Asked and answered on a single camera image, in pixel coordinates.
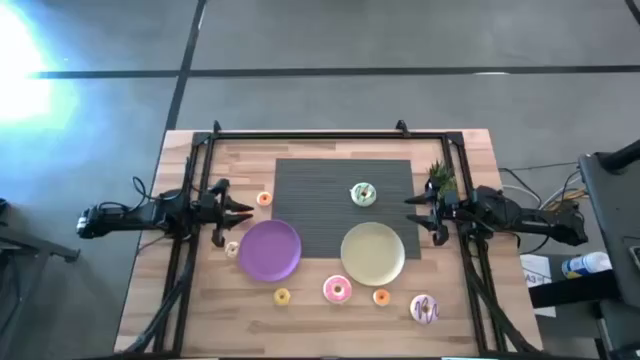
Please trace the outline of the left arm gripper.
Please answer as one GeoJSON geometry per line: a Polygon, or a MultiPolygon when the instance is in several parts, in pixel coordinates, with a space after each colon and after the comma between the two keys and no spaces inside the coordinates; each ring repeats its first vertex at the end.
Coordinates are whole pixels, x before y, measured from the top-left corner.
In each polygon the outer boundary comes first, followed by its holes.
{"type": "Polygon", "coordinates": [[[213,187],[200,193],[197,202],[197,218],[201,224],[214,224],[215,230],[211,241],[216,247],[225,246],[224,230],[231,230],[236,225],[251,219],[251,213],[231,213],[253,211],[252,206],[233,200],[229,194],[230,181],[226,178],[218,180],[213,187]]]}

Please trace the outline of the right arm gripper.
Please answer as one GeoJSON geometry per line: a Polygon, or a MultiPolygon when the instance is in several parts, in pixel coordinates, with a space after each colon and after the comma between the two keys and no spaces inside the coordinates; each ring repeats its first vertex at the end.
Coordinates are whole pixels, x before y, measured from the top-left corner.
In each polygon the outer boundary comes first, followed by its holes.
{"type": "Polygon", "coordinates": [[[410,214],[406,218],[432,233],[435,246],[442,246],[449,240],[449,230],[445,221],[461,222],[466,218],[459,214],[463,210],[464,201],[460,199],[458,190],[450,185],[429,180],[426,192],[405,200],[406,204],[431,205],[429,215],[410,214]]]}

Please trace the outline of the large green frosted donut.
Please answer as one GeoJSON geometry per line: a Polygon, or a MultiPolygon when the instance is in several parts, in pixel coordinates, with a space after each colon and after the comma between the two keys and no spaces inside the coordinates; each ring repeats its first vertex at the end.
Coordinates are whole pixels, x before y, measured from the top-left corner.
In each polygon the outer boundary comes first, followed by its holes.
{"type": "Polygon", "coordinates": [[[368,182],[360,182],[350,189],[352,202],[359,207],[369,207],[377,199],[376,188],[368,182]]]}

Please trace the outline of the large purple striped donut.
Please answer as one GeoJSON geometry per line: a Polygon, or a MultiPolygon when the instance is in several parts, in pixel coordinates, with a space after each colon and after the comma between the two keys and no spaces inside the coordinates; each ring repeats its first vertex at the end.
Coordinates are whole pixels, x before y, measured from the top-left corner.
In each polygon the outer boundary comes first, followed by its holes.
{"type": "Polygon", "coordinates": [[[414,321],[421,325],[428,325],[438,320],[439,305],[434,297],[428,294],[415,296],[409,306],[414,321]]]}

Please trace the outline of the large pink frosted donut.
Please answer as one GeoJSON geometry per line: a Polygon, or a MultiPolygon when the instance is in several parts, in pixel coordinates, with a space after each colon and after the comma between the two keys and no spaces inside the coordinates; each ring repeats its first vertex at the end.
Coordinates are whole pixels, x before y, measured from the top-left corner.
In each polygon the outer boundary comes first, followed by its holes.
{"type": "Polygon", "coordinates": [[[323,284],[323,295],[333,304],[342,304],[352,295],[352,285],[348,278],[342,275],[332,275],[323,284]]]}

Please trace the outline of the small green potted plant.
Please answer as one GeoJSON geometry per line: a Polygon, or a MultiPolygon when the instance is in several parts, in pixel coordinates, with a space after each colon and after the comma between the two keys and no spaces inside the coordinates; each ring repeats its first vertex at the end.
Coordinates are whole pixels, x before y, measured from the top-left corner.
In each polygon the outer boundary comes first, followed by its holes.
{"type": "Polygon", "coordinates": [[[429,180],[431,188],[436,192],[439,199],[443,199],[447,194],[456,194],[457,181],[455,173],[444,162],[436,160],[429,168],[429,180]]]}

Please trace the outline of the purple plate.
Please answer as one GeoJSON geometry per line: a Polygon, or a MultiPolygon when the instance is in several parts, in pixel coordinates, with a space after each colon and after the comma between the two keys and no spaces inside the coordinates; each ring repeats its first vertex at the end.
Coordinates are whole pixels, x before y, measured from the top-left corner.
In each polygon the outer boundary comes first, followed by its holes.
{"type": "Polygon", "coordinates": [[[300,236],[291,225],[281,220],[265,220],[243,236],[238,262],[254,280],[278,282],[294,272],[301,253],[300,236]]]}

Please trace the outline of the pale yellow plate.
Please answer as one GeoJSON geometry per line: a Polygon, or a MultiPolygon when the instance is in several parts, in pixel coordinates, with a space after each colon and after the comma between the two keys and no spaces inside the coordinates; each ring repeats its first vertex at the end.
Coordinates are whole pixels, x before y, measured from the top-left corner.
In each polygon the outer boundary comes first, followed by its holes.
{"type": "Polygon", "coordinates": [[[365,222],[351,228],[340,247],[340,260],[356,282],[370,287],[391,283],[402,272],[405,247],[389,226],[365,222]]]}

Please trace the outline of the dark grey woven placemat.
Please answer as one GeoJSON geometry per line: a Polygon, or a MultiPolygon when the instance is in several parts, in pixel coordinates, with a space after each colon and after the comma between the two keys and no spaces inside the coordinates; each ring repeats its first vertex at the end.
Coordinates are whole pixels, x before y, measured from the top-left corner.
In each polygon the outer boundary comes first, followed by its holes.
{"type": "Polygon", "coordinates": [[[408,160],[278,159],[272,217],[294,227],[306,258],[338,258],[352,227],[378,222],[401,238],[407,258],[419,259],[419,229],[406,218],[416,208],[404,202],[413,195],[408,160]],[[350,189],[360,182],[376,188],[369,207],[351,200],[350,189]]]}

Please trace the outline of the white paper sheet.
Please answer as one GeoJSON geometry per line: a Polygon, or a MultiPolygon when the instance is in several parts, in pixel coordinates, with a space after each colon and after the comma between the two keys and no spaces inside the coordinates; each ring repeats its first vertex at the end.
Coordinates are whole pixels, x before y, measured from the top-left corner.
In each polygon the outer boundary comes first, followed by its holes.
{"type": "Polygon", "coordinates": [[[528,288],[552,282],[551,267],[547,257],[526,254],[520,256],[520,261],[528,288]]]}

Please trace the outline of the white plastic bottle blue label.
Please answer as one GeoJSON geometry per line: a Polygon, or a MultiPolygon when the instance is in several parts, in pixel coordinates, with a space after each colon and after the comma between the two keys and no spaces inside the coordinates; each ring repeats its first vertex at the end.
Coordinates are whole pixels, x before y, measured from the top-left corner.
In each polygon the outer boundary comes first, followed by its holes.
{"type": "Polygon", "coordinates": [[[609,256],[605,252],[591,252],[565,260],[561,271],[567,279],[583,277],[612,269],[609,256]]]}

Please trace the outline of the grey black side cart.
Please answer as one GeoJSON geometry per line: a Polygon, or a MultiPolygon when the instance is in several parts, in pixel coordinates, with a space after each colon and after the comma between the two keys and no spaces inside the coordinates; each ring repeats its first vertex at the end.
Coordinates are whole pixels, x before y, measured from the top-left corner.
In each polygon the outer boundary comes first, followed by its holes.
{"type": "Polygon", "coordinates": [[[611,360],[640,360],[640,139],[579,166],[612,268],[533,287],[536,308],[597,302],[611,360]]]}

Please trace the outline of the black stand leg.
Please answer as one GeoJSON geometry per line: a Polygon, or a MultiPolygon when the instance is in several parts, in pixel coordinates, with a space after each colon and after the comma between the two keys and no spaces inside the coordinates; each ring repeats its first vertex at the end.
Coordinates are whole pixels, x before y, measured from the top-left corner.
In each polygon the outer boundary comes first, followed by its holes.
{"type": "Polygon", "coordinates": [[[2,220],[0,220],[0,243],[20,247],[36,253],[57,255],[66,262],[74,262],[80,255],[79,249],[73,249],[35,235],[11,229],[2,220]]]}

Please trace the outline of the black metal table frame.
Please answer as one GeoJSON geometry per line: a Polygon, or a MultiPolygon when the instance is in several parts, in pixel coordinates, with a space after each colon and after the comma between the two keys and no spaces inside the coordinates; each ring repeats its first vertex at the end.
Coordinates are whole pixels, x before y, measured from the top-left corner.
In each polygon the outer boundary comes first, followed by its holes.
{"type": "MultiPolygon", "coordinates": [[[[213,145],[211,178],[228,176],[232,198],[253,203],[260,191],[273,189],[276,161],[282,157],[406,159],[414,192],[436,160],[454,168],[459,188],[501,184],[485,129],[221,131],[213,145]]],[[[185,331],[168,333],[166,344],[176,357],[205,359],[466,357],[510,349],[505,333],[466,284],[460,240],[451,237],[436,247],[426,231],[419,239],[421,257],[391,284],[386,307],[376,306],[361,285],[343,305],[326,301],[322,283],[341,266],[321,259],[300,263],[284,283],[290,303],[278,306],[274,287],[243,275],[204,228],[188,303],[177,308],[185,316],[185,331]],[[420,294],[439,305],[438,320],[428,325],[414,321],[409,311],[420,294]]]]}

